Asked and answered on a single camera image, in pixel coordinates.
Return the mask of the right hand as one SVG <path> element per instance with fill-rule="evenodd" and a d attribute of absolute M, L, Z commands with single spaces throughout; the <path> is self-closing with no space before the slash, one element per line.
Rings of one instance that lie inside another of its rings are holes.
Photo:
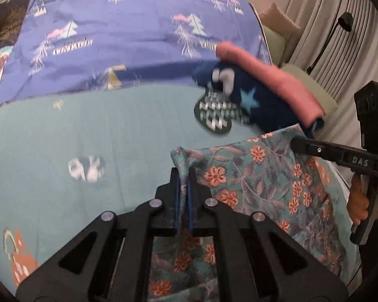
<path fill-rule="evenodd" d="M 353 224 L 358 226 L 368 217 L 369 199 L 362 192 L 361 176 L 354 174 L 352 177 L 347 210 Z"/>

